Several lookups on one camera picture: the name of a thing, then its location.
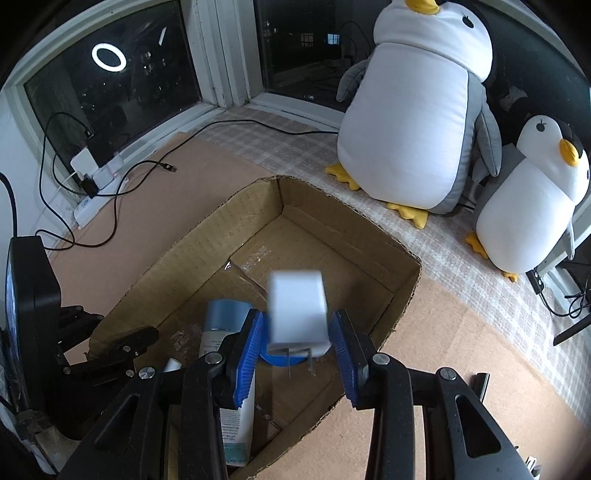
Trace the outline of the white power strip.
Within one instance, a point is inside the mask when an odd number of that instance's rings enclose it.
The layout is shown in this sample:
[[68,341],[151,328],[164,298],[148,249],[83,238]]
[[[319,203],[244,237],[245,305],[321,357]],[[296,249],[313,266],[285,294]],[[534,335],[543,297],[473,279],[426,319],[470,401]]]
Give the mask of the white power strip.
[[115,153],[105,165],[99,166],[98,171],[92,177],[100,189],[98,195],[89,198],[83,193],[83,199],[74,209],[74,220],[79,229],[85,228],[106,205],[107,201],[114,198],[119,185],[126,183],[126,180],[122,179],[123,167],[124,161],[119,153]]

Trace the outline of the black plug adapter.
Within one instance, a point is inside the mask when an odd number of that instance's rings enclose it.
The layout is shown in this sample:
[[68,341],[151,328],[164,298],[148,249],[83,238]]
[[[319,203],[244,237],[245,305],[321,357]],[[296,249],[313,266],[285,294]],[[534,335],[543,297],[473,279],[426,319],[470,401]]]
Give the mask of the black plug adapter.
[[100,191],[93,178],[87,174],[85,174],[83,179],[80,181],[80,186],[89,198],[96,197]]

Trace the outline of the cardboard box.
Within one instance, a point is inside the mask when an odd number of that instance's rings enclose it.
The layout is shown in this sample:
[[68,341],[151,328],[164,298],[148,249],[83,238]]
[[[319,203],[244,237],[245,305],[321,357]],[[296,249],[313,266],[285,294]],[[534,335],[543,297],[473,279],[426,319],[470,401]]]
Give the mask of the cardboard box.
[[[334,196],[293,177],[263,179],[233,195],[173,245],[129,289],[90,339],[99,354],[147,326],[158,341],[145,365],[197,357],[206,304],[266,308],[274,270],[318,270],[329,309],[384,344],[403,316],[422,265],[400,242]],[[314,368],[256,369],[252,460],[238,479],[361,479],[372,416],[346,402],[337,360]]]

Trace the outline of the black tripod stand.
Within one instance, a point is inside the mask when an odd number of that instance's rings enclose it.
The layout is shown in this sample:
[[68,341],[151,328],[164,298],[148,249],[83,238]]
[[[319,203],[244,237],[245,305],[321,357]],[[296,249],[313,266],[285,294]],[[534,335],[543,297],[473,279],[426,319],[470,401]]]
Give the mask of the black tripod stand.
[[572,324],[555,335],[555,347],[590,329],[590,264],[574,260],[559,263],[554,272],[547,274],[551,285],[558,289],[556,297],[566,303],[564,312],[550,306],[544,294],[545,283],[534,268],[526,273],[534,293],[542,301],[547,311],[558,319],[572,320]]

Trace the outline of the blue round lid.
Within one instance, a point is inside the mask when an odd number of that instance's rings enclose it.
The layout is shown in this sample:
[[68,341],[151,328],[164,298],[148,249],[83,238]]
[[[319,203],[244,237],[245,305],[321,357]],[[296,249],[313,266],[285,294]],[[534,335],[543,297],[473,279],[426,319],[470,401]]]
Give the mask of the blue round lid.
[[287,355],[272,355],[267,353],[265,348],[259,351],[259,358],[271,366],[276,366],[280,368],[287,368],[290,366],[298,365],[304,363],[304,361],[308,359],[307,356],[287,357]]

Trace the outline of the white power adapter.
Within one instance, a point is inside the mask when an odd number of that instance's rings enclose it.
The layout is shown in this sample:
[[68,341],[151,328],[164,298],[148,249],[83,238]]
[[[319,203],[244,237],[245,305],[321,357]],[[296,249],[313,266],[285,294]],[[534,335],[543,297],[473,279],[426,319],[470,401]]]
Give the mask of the white power adapter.
[[87,147],[80,150],[70,160],[70,166],[80,179],[92,178],[99,166]]

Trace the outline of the large plush penguin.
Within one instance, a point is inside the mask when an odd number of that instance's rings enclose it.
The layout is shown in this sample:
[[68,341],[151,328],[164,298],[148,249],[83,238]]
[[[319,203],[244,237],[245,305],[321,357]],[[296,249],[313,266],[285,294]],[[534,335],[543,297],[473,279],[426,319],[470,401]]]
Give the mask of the large plush penguin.
[[499,174],[502,141],[485,83],[493,45],[476,11],[453,1],[393,1],[376,47],[339,81],[348,101],[327,172],[415,217],[450,213],[467,182]]

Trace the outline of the checkered white mat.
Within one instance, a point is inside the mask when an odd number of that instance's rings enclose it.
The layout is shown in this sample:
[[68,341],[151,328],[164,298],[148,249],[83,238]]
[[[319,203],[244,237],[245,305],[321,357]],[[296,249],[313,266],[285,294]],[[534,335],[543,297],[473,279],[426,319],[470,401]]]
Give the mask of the checkered white mat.
[[561,346],[553,343],[564,318],[552,315],[553,293],[535,294],[525,275],[510,280],[474,252],[465,239],[472,231],[472,212],[415,217],[392,209],[363,190],[353,190],[327,172],[337,161],[337,133],[249,107],[214,117],[198,134],[273,174],[294,176],[335,195],[384,228],[423,265],[424,275],[475,310],[516,347],[534,370],[581,418],[590,417],[590,353],[583,335]]

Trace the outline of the white USB wall charger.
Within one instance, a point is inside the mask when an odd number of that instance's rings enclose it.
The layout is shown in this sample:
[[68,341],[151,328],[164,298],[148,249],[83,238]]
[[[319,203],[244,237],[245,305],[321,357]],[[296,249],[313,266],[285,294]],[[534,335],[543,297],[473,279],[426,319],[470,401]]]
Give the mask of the white USB wall charger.
[[315,360],[332,346],[328,301],[320,270],[274,270],[267,282],[266,352],[286,360],[301,358],[315,376]]

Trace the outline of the small plush penguin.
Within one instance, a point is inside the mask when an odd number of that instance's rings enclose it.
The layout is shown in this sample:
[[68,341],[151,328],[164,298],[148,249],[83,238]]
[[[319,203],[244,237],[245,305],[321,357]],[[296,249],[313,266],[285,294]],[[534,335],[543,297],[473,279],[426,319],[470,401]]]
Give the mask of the small plush penguin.
[[516,282],[537,267],[563,235],[573,234],[575,208],[590,184],[581,140],[561,120],[529,118],[514,144],[503,147],[497,176],[477,200],[465,241]]

